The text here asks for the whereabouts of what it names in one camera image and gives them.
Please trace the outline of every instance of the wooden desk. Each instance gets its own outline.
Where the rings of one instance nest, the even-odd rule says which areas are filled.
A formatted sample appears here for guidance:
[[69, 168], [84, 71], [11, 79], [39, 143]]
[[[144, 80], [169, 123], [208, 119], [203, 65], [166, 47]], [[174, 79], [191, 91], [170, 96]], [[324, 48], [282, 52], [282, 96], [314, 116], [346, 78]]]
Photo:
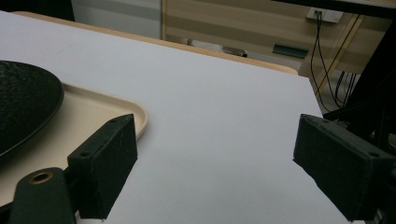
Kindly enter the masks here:
[[0, 60], [147, 109], [106, 223], [348, 223], [292, 161], [300, 115], [321, 116], [308, 78], [5, 12], [0, 30]]

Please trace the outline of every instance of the power outlet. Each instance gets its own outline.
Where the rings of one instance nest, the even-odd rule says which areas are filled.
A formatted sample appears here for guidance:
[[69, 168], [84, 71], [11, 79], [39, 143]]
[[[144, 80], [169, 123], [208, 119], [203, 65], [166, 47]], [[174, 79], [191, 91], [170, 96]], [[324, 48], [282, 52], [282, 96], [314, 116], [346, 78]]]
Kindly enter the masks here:
[[306, 14], [306, 17], [308, 19], [318, 19], [318, 13], [321, 13], [321, 18], [323, 19], [324, 16], [326, 15], [327, 9], [324, 8], [319, 8], [319, 7], [311, 7], [309, 8], [308, 14]]
[[308, 11], [308, 14], [306, 14], [306, 17], [308, 19], [317, 20], [318, 13], [321, 13], [321, 18], [323, 21], [334, 22], [334, 23], [339, 22], [341, 17], [344, 14], [341, 11], [334, 11], [334, 10], [329, 10], [329, 9], [324, 9], [324, 8], [319, 8], [319, 7], [311, 7], [311, 8], [309, 8], [309, 11]]
[[344, 13], [340, 11], [327, 10], [326, 14], [323, 17], [323, 20], [337, 23], [341, 20], [343, 14]]

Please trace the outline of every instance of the electrical cord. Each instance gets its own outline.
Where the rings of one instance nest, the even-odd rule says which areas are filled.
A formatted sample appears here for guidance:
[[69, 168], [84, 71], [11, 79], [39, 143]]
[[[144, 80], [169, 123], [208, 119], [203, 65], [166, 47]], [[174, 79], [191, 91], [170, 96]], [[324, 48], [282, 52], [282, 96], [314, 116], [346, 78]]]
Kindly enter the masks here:
[[344, 82], [344, 93], [345, 93], [346, 96], [344, 98], [344, 101], [342, 101], [339, 98], [338, 93], [339, 93], [339, 89], [341, 87], [341, 84], [343, 83], [343, 79], [344, 79], [344, 76], [345, 76], [346, 72], [345, 71], [342, 72], [341, 76], [337, 80], [335, 91], [333, 91], [332, 90], [332, 84], [331, 84], [330, 78], [329, 78], [329, 71], [328, 71], [328, 69], [326, 67], [326, 64], [324, 62], [323, 54], [321, 52], [321, 46], [320, 46], [320, 28], [321, 28], [321, 24], [323, 22], [323, 18], [322, 18], [321, 12], [317, 11], [316, 14], [317, 14], [317, 37], [316, 37], [316, 40], [315, 40], [315, 45], [314, 45], [314, 48], [312, 50], [312, 56], [311, 56], [311, 64], [310, 64], [311, 75], [312, 75], [312, 78], [314, 80], [315, 86], [317, 88], [315, 94], [318, 95], [318, 98], [319, 98], [320, 103], [322, 104], [323, 108], [325, 110], [327, 110], [328, 112], [330, 112], [330, 110], [323, 103], [322, 96], [321, 96], [320, 91], [319, 91], [318, 83], [317, 83], [317, 81], [315, 79], [315, 75], [314, 75], [314, 72], [313, 72], [313, 58], [314, 58], [314, 55], [315, 55], [316, 48], [318, 47], [318, 53], [319, 53], [320, 60], [321, 60], [322, 66], [323, 66], [323, 70], [325, 72], [325, 78], [327, 79], [327, 82], [328, 82], [328, 85], [329, 85], [329, 89], [330, 89], [330, 94], [332, 96], [332, 100], [334, 101], [335, 105], [338, 108], [342, 108], [342, 107], [346, 106], [347, 100], [349, 99], [349, 97], [350, 97], [350, 95], [352, 93], [352, 90], [354, 88], [356, 74], [352, 74], [350, 76], [348, 85], [347, 85], [347, 78], [348, 78], [349, 74], [346, 74], [346, 79], [345, 79], [345, 82]]
[[[322, 16], [322, 15], [321, 15], [321, 12], [316, 12], [316, 13], [317, 13], [317, 17], [318, 17], [318, 23], [320, 24], [320, 23], [321, 23], [321, 20], [322, 20], [322, 18], [321, 18], [321, 16]], [[315, 39], [314, 48], [312, 49], [311, 62], [310, 62], [311, 76], [312, 76], [312, 79], [314, 80], [315, 86], [316, 86], [316, 88], [317, 88], [317, 92], [316, 92], [315, 94], [318, 93], [318, 97], [319, 97], [320, 103], [322, 104], [323, 108], [324, 108], [327, 112], [330, 112], [330, 110], [324, 105], [323, 100], [322, 100], [321, 95], [320, 95], [320, 92], [318, 91], [318, 90], [319, 90], [319, 87], [318, 87], [317, 80], [315, 79], [314, 69], [313, 69], [313, 59], [314, 59], [314, 55], [315, 55], [315, 50], [316, 50], [316, 48], [317, 48], [318, 37], [319, 37], [319, 30], [320, 30], [320, 26], [318, 26], [318, 29], [317, 29], [317, 37], [316, 37], [316, 39]]]

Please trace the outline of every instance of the screw hole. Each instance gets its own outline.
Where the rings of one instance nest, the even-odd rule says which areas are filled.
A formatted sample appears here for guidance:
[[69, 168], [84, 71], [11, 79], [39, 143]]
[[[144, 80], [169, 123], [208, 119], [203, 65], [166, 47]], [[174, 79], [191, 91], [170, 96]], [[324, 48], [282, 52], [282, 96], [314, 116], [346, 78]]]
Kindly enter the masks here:
[[379, 154], [377, 154], [375, 152], [369, 152], [369, 155], [372, 157], [379, 157]]
[[89, 153], [89, 152], [81, 152], [81, 154], [79, 154], [80, 157], [88, 157], [90, 155], [91, 155], [91, 153]]
[[31, 184], [38, 185], [50, 180], [52, 177], [53, 177], [52, 172], [44, 172], [34, 175], [32, 178], [30, 178], [29, 182]]

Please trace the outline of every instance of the tray rim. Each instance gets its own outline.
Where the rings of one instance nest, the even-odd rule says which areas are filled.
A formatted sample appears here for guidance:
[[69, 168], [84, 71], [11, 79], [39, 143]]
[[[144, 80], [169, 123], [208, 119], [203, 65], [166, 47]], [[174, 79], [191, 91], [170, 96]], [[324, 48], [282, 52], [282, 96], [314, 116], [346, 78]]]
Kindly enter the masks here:
[[116, 100], [118, 103], [126, 103], [126, 104], [133, 104], [136, 105], [137, 107], [139, 107], [139, 109], [141, 109], [142, 114], [144, 115], [143, 118], [143, 122], [142, 122], [142, 127], [140, 130], [136, 130], [136, 140], [143, 134], [143, 132], [147, 129], [147, 124], [149, 122], [149, 113], [147, 112], [147, 109], [140, 103], [134, 101], [134, 100], [129, 100], [123, 97], [119, 97], [119, 96], [114, 96], [114, 95], [109, 95], [108, 93], [105, 93], [103, 91], [93, 91], [90, 90], [88, 88], [84, 88], [84, 87], [80, 87], [78, 85], [75, 84], [71, 84], [68, 82], [63, 82], [62, 84], [64, 85], [64, 94], [67, 94], [70, 91], [78, 91], [78, 92], [83, 92], [84, 95], [97, 95], [100, 96], [101, 99], [105, 99], [107, 101], [111, 100], [114, 101]]

